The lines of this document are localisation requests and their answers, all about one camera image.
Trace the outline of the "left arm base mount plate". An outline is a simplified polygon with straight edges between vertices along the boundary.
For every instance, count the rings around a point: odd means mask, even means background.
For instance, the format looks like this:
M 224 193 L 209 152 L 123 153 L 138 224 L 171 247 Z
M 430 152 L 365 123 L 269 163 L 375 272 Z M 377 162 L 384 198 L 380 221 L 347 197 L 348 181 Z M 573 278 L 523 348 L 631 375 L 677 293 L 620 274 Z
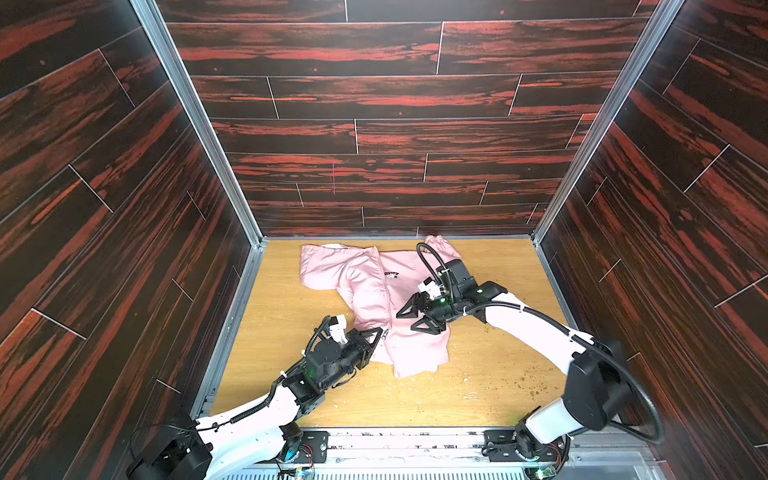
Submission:
M 303 430 L 286 440 L 278 455 L 281 463 L 323 464 L 327 460 L 330 433 L 323 430 Z

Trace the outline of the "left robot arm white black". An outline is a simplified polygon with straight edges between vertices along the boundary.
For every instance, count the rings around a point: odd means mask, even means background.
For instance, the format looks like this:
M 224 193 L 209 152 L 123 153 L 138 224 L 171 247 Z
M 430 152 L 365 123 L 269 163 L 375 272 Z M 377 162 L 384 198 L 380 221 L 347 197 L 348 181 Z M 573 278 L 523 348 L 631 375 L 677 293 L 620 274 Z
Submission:
M 326 317 L 266 395 L 212 417 L 180 413 L 150 425 L 157 432 L 132 454 L 126 477 L 221 479 L 253 463 L 296 457 L 303 435 L 297 421 L 368 365 L 382 335 L 380 327 L 345 332 L 339 317 Z

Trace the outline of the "pink zip jacket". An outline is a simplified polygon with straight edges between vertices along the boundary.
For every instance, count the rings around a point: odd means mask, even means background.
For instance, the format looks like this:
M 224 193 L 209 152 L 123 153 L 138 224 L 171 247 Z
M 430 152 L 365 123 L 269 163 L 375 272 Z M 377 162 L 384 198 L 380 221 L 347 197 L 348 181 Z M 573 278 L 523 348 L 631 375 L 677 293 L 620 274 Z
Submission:
M 337 291 L 354 314 L 355 329 L 383 330 L 371 360 L 390 365 L 397 378 L 436 372 L 449 362 L 449 331 L 414 332 L 411 319 L 396 317 L 429 276 L 416 251 L 308 244 L 301 248 L 299 275 L 310 289 Z

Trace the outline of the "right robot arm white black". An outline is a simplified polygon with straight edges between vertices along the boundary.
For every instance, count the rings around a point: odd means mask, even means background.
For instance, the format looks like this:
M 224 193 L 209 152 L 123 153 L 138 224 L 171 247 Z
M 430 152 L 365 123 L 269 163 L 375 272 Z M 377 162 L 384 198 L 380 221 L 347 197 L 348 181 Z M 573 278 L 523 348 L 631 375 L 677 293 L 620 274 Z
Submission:
M 562 396 L 523 417 L 513 438 L 497 441 L 492 454 L 508 451 L 522 461 L 549 461 L 553 446 L 579 429 L 604 429 L 632 397 L 632 387 L 619 371 L 620 346 L 600 343 L 525 305 L 503 286 L 476 282 L 464 263 L 452 260 L 431 271 L 397 312 L 415 322 L 415 332 L 437 335 L 472 316 L 500 329 L 548 359 L 565 376 Z

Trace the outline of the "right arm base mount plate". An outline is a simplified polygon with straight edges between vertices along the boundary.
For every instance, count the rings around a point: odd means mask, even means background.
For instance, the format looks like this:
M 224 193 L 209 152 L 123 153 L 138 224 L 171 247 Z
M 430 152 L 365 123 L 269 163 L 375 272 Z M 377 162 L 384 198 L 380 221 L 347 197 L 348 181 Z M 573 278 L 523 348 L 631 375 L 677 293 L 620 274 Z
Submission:
M 543 444 L 524 434 L 518 438 L 516 430 L 485 430 L 481 455 L 491 462 L 557 463 L 567 459 L 571 437 L 563 435 Z

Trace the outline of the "aluminium front rail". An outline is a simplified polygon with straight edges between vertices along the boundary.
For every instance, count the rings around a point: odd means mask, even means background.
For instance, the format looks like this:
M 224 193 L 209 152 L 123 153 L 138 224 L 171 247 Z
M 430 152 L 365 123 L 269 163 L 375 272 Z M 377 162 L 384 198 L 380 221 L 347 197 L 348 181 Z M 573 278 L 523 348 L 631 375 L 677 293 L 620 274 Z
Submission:
M 279 460 L 245 466 L 221 479 L 666 479 L 663 462 L 620 432 L 571 437 L 557 463 L 491 462 L 485 430 L 500 427 L 308 428 L 330 433 L 323 464 Z

